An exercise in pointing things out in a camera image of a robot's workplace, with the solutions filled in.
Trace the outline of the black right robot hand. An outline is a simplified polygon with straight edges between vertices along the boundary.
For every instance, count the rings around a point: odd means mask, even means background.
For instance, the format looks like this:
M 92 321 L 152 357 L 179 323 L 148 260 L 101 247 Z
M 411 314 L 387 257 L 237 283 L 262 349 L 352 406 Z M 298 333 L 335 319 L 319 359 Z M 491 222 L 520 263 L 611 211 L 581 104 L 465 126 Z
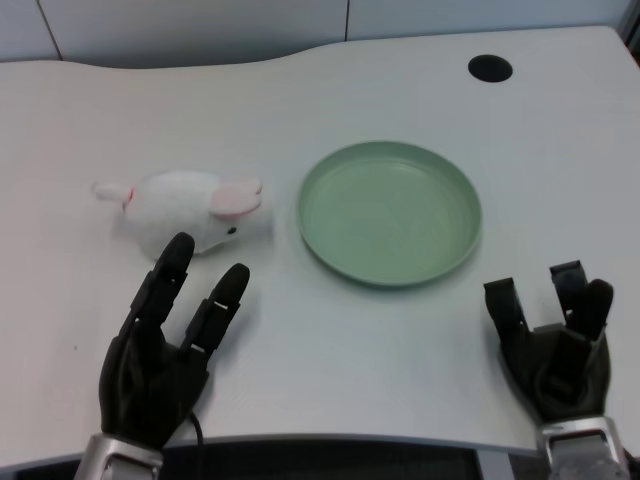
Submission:
M 613 286 L 588 280 L 580 261 L 550 268 L 564 321 L 528 327 L 514 280 L 484 285 L 512 384 L 543 422 L 600 416 L 611 379 L 606 338 Z

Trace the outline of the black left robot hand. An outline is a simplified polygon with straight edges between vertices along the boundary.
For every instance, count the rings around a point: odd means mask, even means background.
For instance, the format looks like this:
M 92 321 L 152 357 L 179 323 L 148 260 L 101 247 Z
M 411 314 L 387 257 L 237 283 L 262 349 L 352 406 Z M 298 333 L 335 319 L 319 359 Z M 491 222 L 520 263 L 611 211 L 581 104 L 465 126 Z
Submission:
M 103 433 L 160 450 L 191 415 L 209 378 L 208 362 L 236 315 L 250 279 L 234 264 L 199 305 L 183 342 L 162 325 L 186 278 L 194 239 L 181 232 L 145 276 L 108 348 L 99 380 Z

